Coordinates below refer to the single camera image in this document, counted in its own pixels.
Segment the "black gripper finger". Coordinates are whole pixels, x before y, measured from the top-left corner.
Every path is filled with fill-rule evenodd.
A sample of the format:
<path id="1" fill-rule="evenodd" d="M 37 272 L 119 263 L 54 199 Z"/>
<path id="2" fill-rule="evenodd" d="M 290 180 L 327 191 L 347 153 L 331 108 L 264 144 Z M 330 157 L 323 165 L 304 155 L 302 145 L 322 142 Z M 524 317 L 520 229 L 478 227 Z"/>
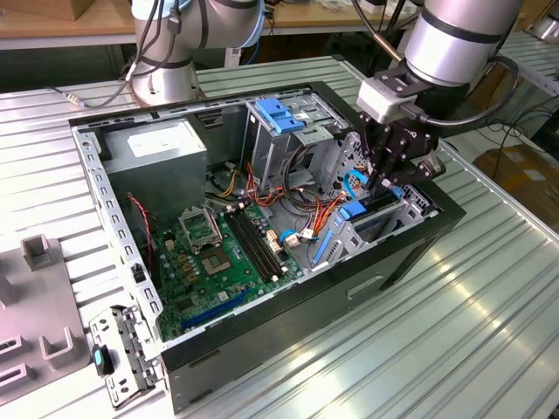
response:
<path id="1" fill-rule="evenodd" d="M 398 161 L 386 178 L 391 184 L 403 188 L 406 185 L 431 181 L 445 172 L 445 164 L 431 151 L 417 162 Z"/>
<path id="2" fill-rule="evenodd" d="M 381 175 L 383 153 L 390 137 L 390 126 L 376 122 L 370 115 L 360 112 L 358 133 L 361 142 L 362 155 L 369 159 L 369 179 L 366 189 L 374 193 Z"/>

